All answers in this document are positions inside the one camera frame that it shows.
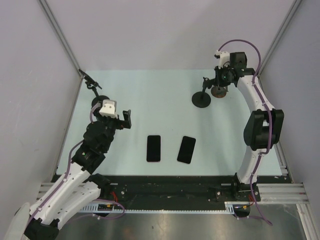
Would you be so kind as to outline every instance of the floor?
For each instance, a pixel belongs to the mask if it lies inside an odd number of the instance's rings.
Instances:
[[[103,175],[221,176],[234,175],[246,151],[243,130],[250,116],[245,99],[231,85],[224,98],[211,96],[207,108],[191,98],[213,70],[89,71],[102,87],[99,94],[117,101],[117,112],[131,109],[132,128],[117,131],[106,159],[96,170]],[[67,168],[70,149],[83,139],[95,97],[83,84],[56,173]],[[146,161],[148,135],[161,136],[161,161]],[[191,164],[177,161],[183,136],[196,139]],[[281,175],[274,149],[263,158],[259,175]]]
[[[81,218],[57,240],[305,240],[296,205],[262,205],[273,223],[224,214],[126,214],[115,220]],[[257,215],[254,207],[252,215]]]

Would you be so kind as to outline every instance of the circular base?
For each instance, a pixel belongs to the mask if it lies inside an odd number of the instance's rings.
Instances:
[[[198,108],[206,108],[211,103],[211,97],[208,93],[202,93],[202,91],[198,91],[192,96],[192,103]]]
[[[104,100],[106,100],[106,99],[110,99],[110,98],[108,98],[107,96],[104,96],[104,95],[99,95],[99,97],[95,97],[93,100],[92,100],[92,102],[91,102],[91,107],[93,107],[94,105],[96,105],[97,104],[97,102],[103,102]]]
[[[215,98],[222,99],[227,95],[227,89],[223,86],[213,86],[211,88],[211,94]]]

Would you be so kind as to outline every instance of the wall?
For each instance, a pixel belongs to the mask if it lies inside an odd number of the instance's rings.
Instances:
[[[294,0],[48,0],[85,70],[212,69],[246,39],[264,56]],[[257,54],[244,43],[226,50]]]
[[[320,223],[320,1],[304,1],[261,75],[272,104],[284,111],[281,144]]]
[[[0,3],[0,239],[54,171],[80,83],[36,0]]]

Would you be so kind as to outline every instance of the metal floor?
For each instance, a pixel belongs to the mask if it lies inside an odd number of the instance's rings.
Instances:
[[[57,240],[305,240],[296,205],[261,205],[273,226],[224,214],[126,214],[115,220],[81,218]],[[255,207],[251,215],[257,215]]]

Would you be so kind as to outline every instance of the black smartphone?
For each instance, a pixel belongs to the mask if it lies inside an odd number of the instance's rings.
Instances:
[[[146,161],[157,163],[161,160],[161,137],[159,135],[149,135],[146,144]]]
[[[194,154],[194,149],[196,145],[196,139],[189,136],[184,136],[180,146],[178,154],[178,162],[190,164],[192,155]]]

